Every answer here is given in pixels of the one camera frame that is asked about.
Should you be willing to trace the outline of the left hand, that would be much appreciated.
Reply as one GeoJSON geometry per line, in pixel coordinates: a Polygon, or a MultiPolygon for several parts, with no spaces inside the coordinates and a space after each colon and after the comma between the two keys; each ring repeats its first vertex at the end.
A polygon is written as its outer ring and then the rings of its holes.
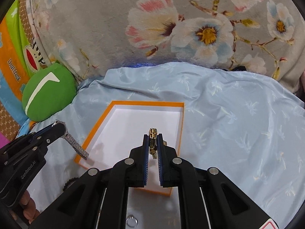
{"type": "Polygon", "coordinates": [[[31,198],[30,193],[27,190],[22,195],[19,204],[22,206],[22,214],[29,224],[31,224],[40,215],[34,200],[31,198]]]}

